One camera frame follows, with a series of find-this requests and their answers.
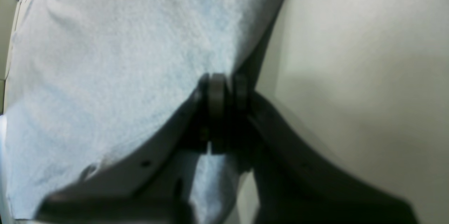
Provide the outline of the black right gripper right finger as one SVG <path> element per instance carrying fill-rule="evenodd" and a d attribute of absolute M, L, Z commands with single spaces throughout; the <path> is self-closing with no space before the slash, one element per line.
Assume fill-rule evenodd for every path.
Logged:
<path fill-rule="evenodd" d="M 254 174 L 256 224 L 418 223 L 405 200 L 345 173 L 305 143 L 243 74 L 234 77 L 234 99 L 234 144 Z"/>

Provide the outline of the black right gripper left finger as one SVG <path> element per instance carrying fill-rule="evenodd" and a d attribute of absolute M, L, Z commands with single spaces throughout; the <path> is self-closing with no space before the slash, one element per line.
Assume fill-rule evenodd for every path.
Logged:
<path fill-rule="evenodd" d="M 189 98 L 135 152 L 90 178 L 48 195 L 45 224 L 195 224 L 189 195 L 201 152 L 221 153 L 224 74 L 204 74 Z"/>

